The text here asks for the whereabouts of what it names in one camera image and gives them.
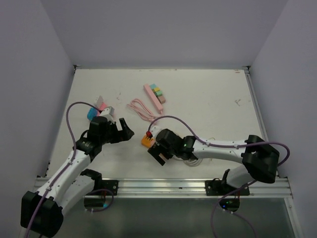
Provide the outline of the orange power strip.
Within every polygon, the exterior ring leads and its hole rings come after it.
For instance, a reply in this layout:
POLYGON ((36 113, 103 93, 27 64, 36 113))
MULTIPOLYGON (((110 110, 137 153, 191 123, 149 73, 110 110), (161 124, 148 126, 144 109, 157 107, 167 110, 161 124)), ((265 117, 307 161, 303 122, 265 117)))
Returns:
POLYGON ((148 137, 148 136, 145 135, 141 139, 141 145, 146 147, 146 148, 151 148, 154 143, 155 143, 155 138, 153 136, 152 137, 148 137))

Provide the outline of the pink triangular socket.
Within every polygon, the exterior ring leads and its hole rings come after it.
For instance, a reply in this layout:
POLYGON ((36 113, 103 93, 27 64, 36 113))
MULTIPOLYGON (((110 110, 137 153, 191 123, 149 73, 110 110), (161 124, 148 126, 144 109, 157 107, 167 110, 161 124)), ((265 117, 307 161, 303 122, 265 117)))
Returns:
POLYGON ((104 102, 98 103, 95 106, 98 108, 96 116, 99 116, 100 113, 107 108, 107 104, 105 104, 104 102))

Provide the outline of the long pink power strip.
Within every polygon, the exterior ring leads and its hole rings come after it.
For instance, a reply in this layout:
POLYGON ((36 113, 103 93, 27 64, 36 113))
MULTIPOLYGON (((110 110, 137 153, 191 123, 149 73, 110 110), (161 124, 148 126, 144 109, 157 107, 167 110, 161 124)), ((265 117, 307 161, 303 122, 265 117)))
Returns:
POLYGON ((143 89, 146 92, 147 96, 149 97, 150 101, 152 102, 152 104, 153 104, 154 108, 156 109, 156 111, 158 113, 162 113, 163 112, 163 106, 159 102, 158 98, 156 97, 156 95, 154 94, 154 92, 152 91, 150 86, 148 84, 144 84, 143 85, 143 89))

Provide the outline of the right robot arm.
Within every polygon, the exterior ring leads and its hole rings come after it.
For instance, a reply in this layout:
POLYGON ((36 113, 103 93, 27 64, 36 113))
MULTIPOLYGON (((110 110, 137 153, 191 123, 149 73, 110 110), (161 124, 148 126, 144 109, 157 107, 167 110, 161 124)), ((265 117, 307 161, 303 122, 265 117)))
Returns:
POLYGON ((183 161, 219 159, 238 163, 238 167, 225 171, 220 183, 222 192, 228 195, 254 180, 274 183, 279 160, 279 152, 256 135, 241 141, 218 142, 193 135, 180 137, 169 129, 155 136, 148 153, 162 166, 172 157, 183 161))

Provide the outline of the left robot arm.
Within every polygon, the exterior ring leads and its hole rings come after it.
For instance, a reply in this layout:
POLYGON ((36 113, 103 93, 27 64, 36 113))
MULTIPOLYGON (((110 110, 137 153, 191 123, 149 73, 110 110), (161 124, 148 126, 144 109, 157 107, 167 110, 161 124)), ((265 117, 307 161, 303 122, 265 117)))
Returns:
POLYGON ((56 173, 37 191, 23 195, 20 225, 26 229, 25 237, 30 231, 54 237, 73 205, 88 193, 96 195, 102 191, 101 174, 87 167, 103 145, 132 138, 134 132, 125 119, 120 118, 119 122, 121 129, 107 117, 94 117, 56 173))

